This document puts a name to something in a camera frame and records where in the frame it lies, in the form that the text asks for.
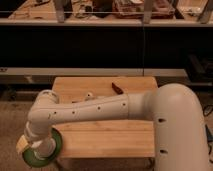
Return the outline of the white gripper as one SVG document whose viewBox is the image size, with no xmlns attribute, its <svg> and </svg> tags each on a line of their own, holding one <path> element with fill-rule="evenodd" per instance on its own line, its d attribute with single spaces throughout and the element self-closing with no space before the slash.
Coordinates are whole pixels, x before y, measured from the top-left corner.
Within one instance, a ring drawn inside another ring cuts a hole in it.
<svg viewBox="0 0 213 171">
<path fill-rule="evenodd" d="M 35 139 L 22 135 L 16 143 L 16 152 L 22 154 L 28 147 L 32 147 L 40 156 L 47 156 L 53 149 L 53 142 L 50 140 L 51 134 L 41 139 Z"/>
</svg>

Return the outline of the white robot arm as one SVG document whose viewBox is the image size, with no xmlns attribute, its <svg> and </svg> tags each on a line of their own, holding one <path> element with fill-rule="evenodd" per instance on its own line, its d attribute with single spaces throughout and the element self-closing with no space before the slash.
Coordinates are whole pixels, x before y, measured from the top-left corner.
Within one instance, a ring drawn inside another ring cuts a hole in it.
<svg viewBox="0 0 213 171">
<path fill-rule="evenodd" d="M 77 103 L 61 103 L 52 90 L 41 91 L 29 110 L 16 151 L 31 167 L 49 165 L 62 149 L 57 124 L 103 120 L 140 120 L 154 125 L 155 171 L 211 171 L 202 106 L 182 84 L 124 93 Z"/>
</svg>

